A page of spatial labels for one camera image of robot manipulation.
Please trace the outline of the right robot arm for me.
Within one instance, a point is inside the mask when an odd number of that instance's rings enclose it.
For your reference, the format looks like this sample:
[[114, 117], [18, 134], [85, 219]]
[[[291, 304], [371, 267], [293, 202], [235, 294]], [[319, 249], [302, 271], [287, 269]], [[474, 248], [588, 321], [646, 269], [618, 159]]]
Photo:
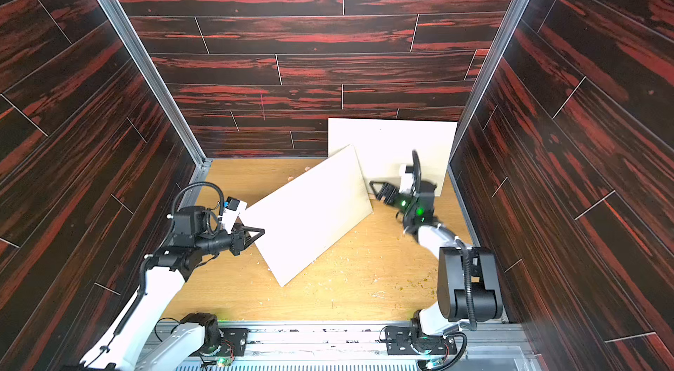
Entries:
[[385, 181], [371, 181], [375, 198], [402, 215], [404, 233], [438, 260], [436, 302], [414, 313], [410, 326], [386, 327], [386, 340], [419, 355], [445, 353], [454, 338], [475, 331], [479, 323], [502, 317], [503, 300], [493, 252], [473, 246], [435, 216], [435, 185], [422, 180], [403, 190]]

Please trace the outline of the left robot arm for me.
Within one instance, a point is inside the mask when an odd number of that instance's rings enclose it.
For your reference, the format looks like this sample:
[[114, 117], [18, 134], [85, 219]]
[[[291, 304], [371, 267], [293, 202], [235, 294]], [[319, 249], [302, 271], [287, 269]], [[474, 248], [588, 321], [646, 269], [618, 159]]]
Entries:
[[141, 353], [163, 311], [195, 270], [223, 252], [240, 255], [265, 234], [261, 228], [239, 222], [247, 203], [225, 197], [220, 187], [207, 181], [191, 183], [185, 190], [195, 188], [215, 190], [217, 206], [180, 207], [182, 197], [174, 198], [168, 236], [145, 256], [135, 294], [93, 348], [66, 369], [173, 370], [193, 355], [208, 365], [217, 364], [220, 355], [235, 357], [235, 345], [223, 335], [217, 317], [209, 313], [185, 316], [157, 347], [147, 355]]

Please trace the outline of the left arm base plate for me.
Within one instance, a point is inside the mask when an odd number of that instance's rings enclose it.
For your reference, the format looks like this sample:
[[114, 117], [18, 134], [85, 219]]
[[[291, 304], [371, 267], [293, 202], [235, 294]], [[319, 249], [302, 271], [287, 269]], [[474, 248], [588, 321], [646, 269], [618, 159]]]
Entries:
[[220, 336], [212, 344], [210, 339], [206, 340], [205, 346], [198, 351], [191, 353], [190, 357], [195, 358], [237, 358], [243, 357], [247, 348], [247, 336], [249, 329], [243, 327], [225, 327], [220, 328]]

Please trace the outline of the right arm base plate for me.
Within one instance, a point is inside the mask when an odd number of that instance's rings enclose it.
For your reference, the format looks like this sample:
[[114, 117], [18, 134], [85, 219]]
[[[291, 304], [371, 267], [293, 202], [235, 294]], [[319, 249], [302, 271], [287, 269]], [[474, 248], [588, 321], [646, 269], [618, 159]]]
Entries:
[[379, 335], [390, 356], [449, 356], [458, 350], [454, 342], [441, 336], [421, 334], [411, 326], [387, 325]]

